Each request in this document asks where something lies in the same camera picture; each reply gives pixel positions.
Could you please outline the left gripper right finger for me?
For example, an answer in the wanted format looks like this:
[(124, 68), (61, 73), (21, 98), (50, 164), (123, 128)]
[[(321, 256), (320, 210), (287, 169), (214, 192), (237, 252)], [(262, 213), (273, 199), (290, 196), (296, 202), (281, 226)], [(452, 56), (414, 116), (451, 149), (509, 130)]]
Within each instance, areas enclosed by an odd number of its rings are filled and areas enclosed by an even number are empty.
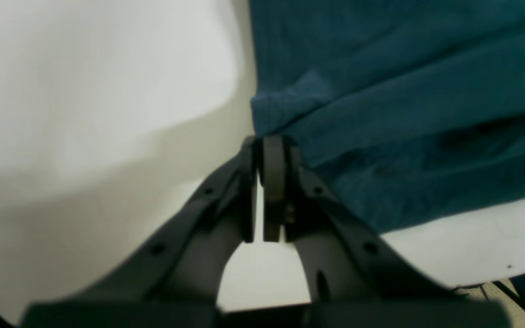
[(261, 141), (264, 240), (285, 233), (304, 268), (304, 328), (508, 328), (497, 303), (432, 282), (344, 207), (286, 137)]

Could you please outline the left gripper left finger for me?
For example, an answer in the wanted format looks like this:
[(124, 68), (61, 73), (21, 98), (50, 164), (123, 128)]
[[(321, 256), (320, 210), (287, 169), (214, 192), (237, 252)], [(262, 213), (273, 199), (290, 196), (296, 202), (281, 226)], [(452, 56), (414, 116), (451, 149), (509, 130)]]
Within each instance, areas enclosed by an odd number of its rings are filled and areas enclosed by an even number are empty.
[(215, 170), (133, 255), (85, 291), (31, 306), (23, 328), (214, 328), (235, 250), (254, 239), (257, 142)]

